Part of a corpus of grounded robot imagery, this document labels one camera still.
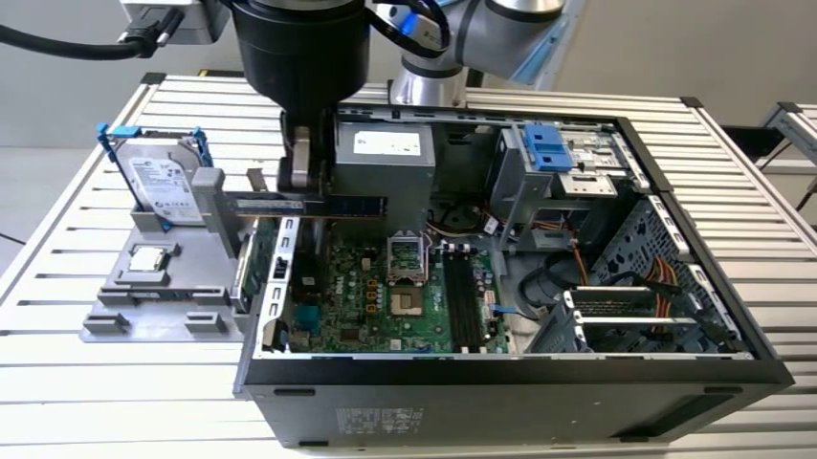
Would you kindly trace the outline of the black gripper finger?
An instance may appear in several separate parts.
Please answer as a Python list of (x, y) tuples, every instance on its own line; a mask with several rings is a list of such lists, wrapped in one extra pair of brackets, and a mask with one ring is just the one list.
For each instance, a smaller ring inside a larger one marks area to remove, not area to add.
[(284, 157), (279, 160), (277, 191), (303, 199), (303, 216), (325, 216), (327, 111), (303, 120), (283, 111), (279, 121)]
[(331, 193), (335, 166), (335, 111), (323, 110), (319, 120), (320, 192)]

